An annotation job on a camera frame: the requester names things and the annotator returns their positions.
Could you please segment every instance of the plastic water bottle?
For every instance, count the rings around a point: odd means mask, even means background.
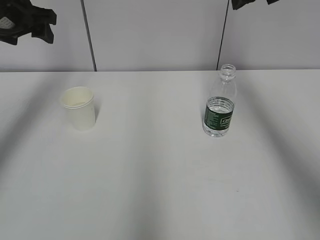
[[[237,95],[236,67],[231,64],[223,65],[219,76],[214,81],[206,102],[202,123],[203,130],[211,137],[222,137],[228,132]]]

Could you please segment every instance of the black mechanical part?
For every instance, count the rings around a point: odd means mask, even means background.
[[[17,45],[18,38],[29,33],[49,44],[54,42],[50,24],[57,24],[57,15],[52,9],[33,6],[30,0],[0,0],[1,20],[9,23],[5,28],[0,24],[2,42]]]

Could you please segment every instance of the white paper cup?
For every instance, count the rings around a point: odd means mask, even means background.
[[[93,92],[84,86],[70,88],[61,97],[61,104],[75,129],[85,131],[96,123]]]

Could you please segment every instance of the green bottle label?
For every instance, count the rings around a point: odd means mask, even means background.
[[[232,113],[219,113],[209,109],[208,105],[205,109],[204,123],[209,128],[217,131],[226,130],[230,126]]]

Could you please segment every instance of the white table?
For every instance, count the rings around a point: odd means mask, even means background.
[[[229,133],[202,130],[215,71],[0,74],[1,240],[318,240],[320,70],[238,71]],[[61,93],[99,109],[78,132]]]

